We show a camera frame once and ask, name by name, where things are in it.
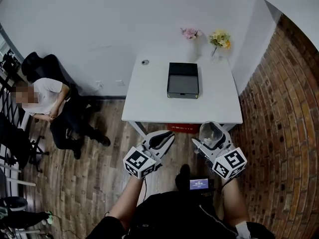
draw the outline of white shirt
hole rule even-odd
[[[58,100],[59,93],[62,89],[62,82],[49,78],[41,78],[32,85],[35,94],[38,96],[38,103],[23,105],[22,108],[30,113],[31,116],[35,114],[49,115]],[[61,104],[58,115],[61,114],[64,104],[65,101]]]

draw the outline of brick wall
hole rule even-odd
[[[307,239],[319,226],[318,82],[318,51],[283,15],[240,96],[244,123],[232,130],[248,160],[251,220],[278,239]]]

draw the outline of hand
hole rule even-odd
[[[50,117],[51,118],[56,118],[57,116],[58,116],[58,114],[59,114],[59,109],[58,108],[56,108],[56,107],[53,107],[52,109],[51,109],[51,111],[50,111]]]
[[[45,120],[51,123],[52,121],[54,121],[54,118],[50,117],[49,115],[45,115]]]

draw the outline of black pants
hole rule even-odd
[[[54,119],[50,125],[55,145],[59,149],[76,148],[75,141],[66,138],[66,130],[71,127],[75,132],[81,135],[87,135],[91,139],[98,139],[100,132],[94,130],[89,124],[81,118],[82,109],[79,106],[79,100],[76,96],[64,104],[62,113]]]
[[[49,218],[49,214],[42,213],[29,213],[25,211],[21,212],[9,212],[7,217],[4,217],[1,221],[8,227],[13,229],[26,229],[32,227],[42,220]]]

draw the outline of white wall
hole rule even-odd
[[[125,95],[139,50],[148,44],[177,46],[180,27],[197,27],[206,35],[227,29],[233,41],[233,67],[255,1],[2,0],[0,23],[24,57],[32,51],[55,54],[87,94]],[[205,48],[212,49],[207,42]],[[251,49],[261,53],[264,47],[257,43]],[[256,58],[244,57],[248,69],[241,67],[240,75],[249,77]],[[116,86],[116,80],[125,86]],[[102,81],[103,89],[96,91],[95,81]]]
[[[281,12],[265,0],[256,0],[245,40],[233,67],[240,95],[261,61],[274,34]]]
[[[290,18],[319,50],[319,0],[267,0]]]

